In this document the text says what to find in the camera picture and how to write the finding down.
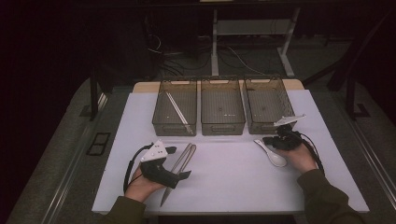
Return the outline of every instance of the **floor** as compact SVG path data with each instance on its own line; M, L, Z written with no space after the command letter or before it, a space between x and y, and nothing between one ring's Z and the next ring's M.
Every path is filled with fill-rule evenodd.
M210 42L206 36L200 39L201 47L196 55L185 55L176 49L167 49L165 56L159 60L159 75L155 80L165 74L210 75ZM222 38L219 41L220 74L244 75L259 71L264 74L278 73L286 78L276 53L276 47L282 41L279 37L266 36ZM349 45L341 42L330 43L325 47L324 41L320 36L292 39L288 57L295 78L304 80L334 63ZM356 103L363 104L370 117L351 120L344 110L345 89L331 92L326 88L330 77L331 74L305 88L311 91L340 154L371 210L363 216L368 223L394 223L396 206L389 200L391 196L386 191L387 184L380 181L381 175L375 170L375 165L384 167L390 179L396 178L396 151L392 150L396 146L395 126L360 85L356 91ZM132 87L116 87L111 94L106 94L102 98L98 117L90 121L84 114L90 104L89 80L81 84L8 223L97 222L101 215L91 211L92 204L131 89ZM85 151L95 133L110 133L109 142L104 155L87 156ZM372 149L374 154L365 152L367 148ZM378 157L380 163L371 161L367 155ZM390 180L388 186L390 191L394 190L393 181ZM293 217L284 223L306 223L304 214ZM166 223L169 218L160 218L160 223ZM181 217L175 218L179 222L173 219L173 223L189 222ZM230 223L231 220L231 217L216 217L201 223ZM262 222L262 219L252 217L247 223Z

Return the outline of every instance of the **metal tongs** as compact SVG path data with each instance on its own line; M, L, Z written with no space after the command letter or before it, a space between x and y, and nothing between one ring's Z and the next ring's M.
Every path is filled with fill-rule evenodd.
M168 96L169 100L171 101L172 106L174 107L174 109L176 110L176 112L178 114L178 117L181 119L181 122L183 122L184 127L186 127L187 132L190 133L190 134L193 134L193 131L192 131L189 123L187 122L186 118L184 118L183 114L181 113L180 109L178 108L178 106L177 106L174 98L172 97L171 93L166 91L166 95Z
M195 149L197 148L196 145L193 145L189 143L184 149L183 153L181 153L180 157L177 159L174 167L172 168L171 172L174 173L180 162L184 159L183 164L181 164L180 168L178 169L177 173L174 174L180 174L181 172L184 171L184 168L186 168L187 164L189 164L189 161L191 160L191 157L194 155ZM168 198L169 194L172 192L172 189L167 187L165 190L165 193L163 194L163 199L161 200L161 206L165 203L166 199Z

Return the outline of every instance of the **green sleeve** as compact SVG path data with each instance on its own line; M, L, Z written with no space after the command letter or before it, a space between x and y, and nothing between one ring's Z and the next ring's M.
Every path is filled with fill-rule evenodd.
M305 215L310 224L365 223L348 205L347 195L332 186L320 170L306 172L297 182L304 191Z
M119 197L111 210L99 223L101 224L140 224L146 205L138 201Z

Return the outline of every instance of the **hand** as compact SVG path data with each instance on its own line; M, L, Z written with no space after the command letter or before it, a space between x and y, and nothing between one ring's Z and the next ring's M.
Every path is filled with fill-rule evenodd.
M134 199L138 202L144 202L149 195L157 189L164 188L164 185L148 180L142 176L140 164L132 175L132 182L125 191L125 197Z
M290 151L278 149L276 153L289 158L291 164L294 168L300 171L301 174L310 170L318 169L317 163L312 158L311 153L304 144L300 144L297 148Z

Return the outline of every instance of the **cable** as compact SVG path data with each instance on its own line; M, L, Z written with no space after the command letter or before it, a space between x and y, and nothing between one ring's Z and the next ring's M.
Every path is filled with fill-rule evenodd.
M312 147L314 148L315 152L317 153L317 155L319 157L318 150L317 150L317 147L315 146L314 142L308 136L306 136L305 134L301 133L301 135L306 137L311 142Z
M152 36L154 36L154 37L156 37L157 39L158 39L158 46L157 46L157 48L156 49L159 49L160 48L160 46L161 46L161 39L157 36L157 35L152 35Z
M136 181L137 178L139 178L140 176L142 176L143 174L140 174L139 176L135 177L133 180L131 180L131 182L129 182L129 185L131 185L131 183L133 183L134 181Z
M243 45L242 45L243 42L244 42L244 40L242 40L242 41L240 41L239 43L235 44L235 45L234 45L234 48L235 48L235 47L243 46ZM256 40L253 40L251 46L254 47L255 42L256 42ZM220 43L220 42L218 41L218 47L228 48L229 46L225 43L225 41L224 41L223 43ZM242 52L242 53L239 52L238 54L239 54L239 55L247 55L247 54L249 54L250 52L251 52L251 49L250 49L250 50L247 50L246 52Z
M198 67L194 67L194 68L185 67L185 66L181 65L180 63L174 62L172 60L166 60L166 61L169 63L174 63L184 70L198 70L198 69L205 67L207 65L207 63L209 62L209 60L210 60L210 55L207 57L206 61L203 64L199 65Z
M245 68L245 66L233 66L233 65L227 63L227 62L224 60L224 58L221 56L220 51L218 51L218 57L221 59L221 61L222 61L223 63L225 63L226 65L230 66L231 68L238 68L238 69Z
M261 75L264 75L264 76L268 76L268 75L266 75L266 74L264 74L264 73L262 73L262 72L259 72L259 71L255 70L255 69L249 67L246 63L244 63L244 61L241 59L241 57L239 57L239 55L238 55L232 48L230 48L230 47L227 47L227 48L230 49L230 50L236 55L236 57L238 57L239 61L241 61L241 63L242 63L247 69L249 69L250 71L253 71L253 72L255 72L255 73L258 73L258 74L261 74Z
M183 73L184 73L184 67L183 67L183 65L181 65L180 63L176 63L176 62L171 61L171 60L165 60L164 63L166 63L166 62L173 63L173 64L177 65L177 67L181 68L181 69L183 70Z
M124 177L124 184L123 184L123 191L125 192L128 189L129 186L129 176L131 175L131 171L132 168L134 167L134 161L136 160L136 157L140 154L140 152L142 152L145 149L150 149L154 144L150 144L148 146L143 146L141 147L139 150L137 150L137 152L134 154L134 157L129 161L128 164L128 168L126 170L125 173L125 177Z
M178 74L177 73L175 73L175 72L173 72L173 71L171 71L170 69L168 69L168 68L165 68L165 67L162 67L162 66L160 66L160 65L158 65L161 69L163 69L163 70L165 70L165 71L167 71L167 72L169 72L169 73L172 73L174 76L177 76L178 77Z
M154 52L154 53L163 54L162 52L160 52L160 51L158 51L158 50L155 50L155 49L148 49L148 50L151 51L151 52Z
M322 164L322 162L321 162L321 160L319 158L318 151L316 149L314 150L309 145L309 143L306 140L304 140L304 139L303 139L303 144L306 146L306 148L308 148L309 152L311 153L311 156L314 158L315 162L317 163L317 166L318 166L319 170L323 173L323 175L325 175L324 174L323 164Z
M168 64L166 64L166 63L163 63L163 66L165 66L165 67L167 67L167 68L170 68L170 69L173 69L173 70L176 71L179 75L184 76L184 74L183 74L182 72L178 71L175 67L173 67L173 66L171 66L171 65L168 65Z

